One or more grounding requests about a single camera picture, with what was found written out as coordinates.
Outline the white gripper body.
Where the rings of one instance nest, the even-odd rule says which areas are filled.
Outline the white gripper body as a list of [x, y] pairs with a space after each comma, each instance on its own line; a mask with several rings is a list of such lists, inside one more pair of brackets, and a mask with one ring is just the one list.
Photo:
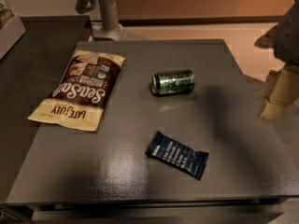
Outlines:
[[278, 24], [254, 43], [260, 49], [272, 49], [274, 56], [289, 64], [299, 64], [299, 1], [279, 20]]

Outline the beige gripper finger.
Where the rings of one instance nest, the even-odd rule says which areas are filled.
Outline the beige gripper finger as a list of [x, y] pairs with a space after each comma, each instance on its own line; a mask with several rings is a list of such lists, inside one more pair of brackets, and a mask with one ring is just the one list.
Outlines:
[[299, 66], [286, 63], [279, 71], [271, 70], [266, 78], [259, 117], [278, 119], [299, 97]]

